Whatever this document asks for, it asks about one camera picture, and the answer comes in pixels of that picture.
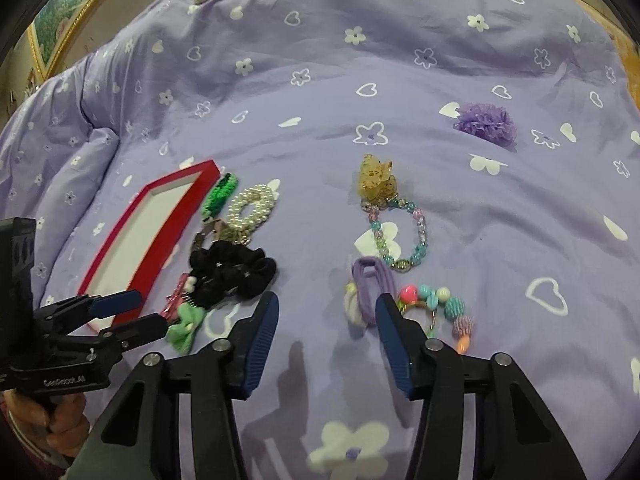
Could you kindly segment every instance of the blue bead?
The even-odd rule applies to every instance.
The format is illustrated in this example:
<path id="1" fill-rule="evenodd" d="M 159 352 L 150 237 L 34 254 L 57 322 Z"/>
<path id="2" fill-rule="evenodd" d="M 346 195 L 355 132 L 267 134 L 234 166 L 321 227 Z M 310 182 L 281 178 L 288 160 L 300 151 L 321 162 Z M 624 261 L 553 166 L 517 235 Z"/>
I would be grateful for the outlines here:
<path id="1" fill-rule="evenodd" d="M 431 309 L 431 310 L 436 310 L 438 307 L 438 297 L 436 296 L 436 293 L 434 291 L 431 291 L 431 295 L 424 300 L 427 304 L 427 306 Z"/>
<path id="2" fill-rule="evenodd" d="M 444 316 L 449 320 L 453 321 L 457 317 L 462 316 L 465 313 L 465 302 L 460 300 L 460 298 L 452 297 L 447 300 L 447 303 L 444 306 Z"/>
<path id="3" fill-rule="evenodd" d="M 418 298 L 420 298 L 420 301 L 426 301 L 432 293 L 433 289 L 429 285 L 421 285 L 418 287 Z"/>

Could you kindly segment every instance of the purple hair tie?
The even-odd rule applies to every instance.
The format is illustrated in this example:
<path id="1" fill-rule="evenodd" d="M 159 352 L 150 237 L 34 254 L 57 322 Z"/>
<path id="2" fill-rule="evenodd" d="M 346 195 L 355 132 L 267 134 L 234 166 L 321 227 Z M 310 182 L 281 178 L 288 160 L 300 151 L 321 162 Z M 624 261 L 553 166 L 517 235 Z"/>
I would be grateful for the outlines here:
<path id="1" fill-rule="evenodd" d="M 364 269 L 366 267 L 373 267 L 374 272 L 365 276 Z M 378 287 L 380 288 L 380 294 L 391 294 L 395 298 L 396 282 L 394 281 L 394 275 L 382 260 L 374 258 L 373 256 L 358 258 L 351 267 L 351 273 L 353 275 L 353 282 L 358 288 L 358 306 L 360 307 L 362 319 L 367 325 L 373 326 L 376 324 L 376 315 L 371 306 L 367 278 L 373 276 L 376 279 Z"/>
<path id="2" fill-rule="evenodd" d="M 460 117 L 453 127 L 461 132 L 488 140 L 498 146 L 509 146 L 517 130 L 504 108 L 488 104 L 468 104 L 460 107 Z"/>

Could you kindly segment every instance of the black scrunchie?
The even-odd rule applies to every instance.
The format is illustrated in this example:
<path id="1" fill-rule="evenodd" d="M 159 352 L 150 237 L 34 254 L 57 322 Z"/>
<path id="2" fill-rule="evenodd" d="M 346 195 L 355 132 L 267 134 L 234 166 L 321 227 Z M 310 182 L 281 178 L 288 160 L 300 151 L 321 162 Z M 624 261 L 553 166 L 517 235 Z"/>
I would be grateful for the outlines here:
<path id="1" fill-rule="evenodd" d="M 225 296 L 237 294 L 250 300 L 263 293 L 276 274 L 276 262 L 262 249 L 251 250 L 227 240 L 217 240 L 209 249 L 198 249 L 189 258 L 191 276 L 198 280 L 190 299 L 211 308 Z"/>

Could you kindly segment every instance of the green bow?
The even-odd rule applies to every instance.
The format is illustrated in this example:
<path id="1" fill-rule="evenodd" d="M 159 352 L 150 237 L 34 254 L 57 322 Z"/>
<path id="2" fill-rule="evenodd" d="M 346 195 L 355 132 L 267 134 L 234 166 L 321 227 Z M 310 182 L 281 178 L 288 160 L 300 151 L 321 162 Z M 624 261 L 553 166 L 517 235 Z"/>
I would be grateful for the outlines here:
<path id="1" fill-rule="evenodd" d="M 166 339 L 180 355 L 186 355 L 191 351 L 193 338 L 202 324 L 205 310 L 200 306 L 183 303 L 178 307 L 180 321 L 169 327 Z"/>

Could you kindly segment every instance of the pearl bracelet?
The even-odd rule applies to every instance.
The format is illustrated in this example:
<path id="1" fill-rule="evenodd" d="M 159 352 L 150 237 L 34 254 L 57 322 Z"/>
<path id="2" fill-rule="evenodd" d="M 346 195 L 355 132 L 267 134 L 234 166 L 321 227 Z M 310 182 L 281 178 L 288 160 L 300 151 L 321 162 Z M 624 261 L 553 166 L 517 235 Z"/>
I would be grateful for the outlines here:
<path id="1" fill-rule="evenodd" d="M 254 205 L 254 210 L 240 218 L 242 209 L 249 204 Z M 249 235 L 269 217 L 274 205 L 275 198 L 269 186 L 258 184 L 250 187 L 231 199 L 226 224 L 235 231 Z"/>

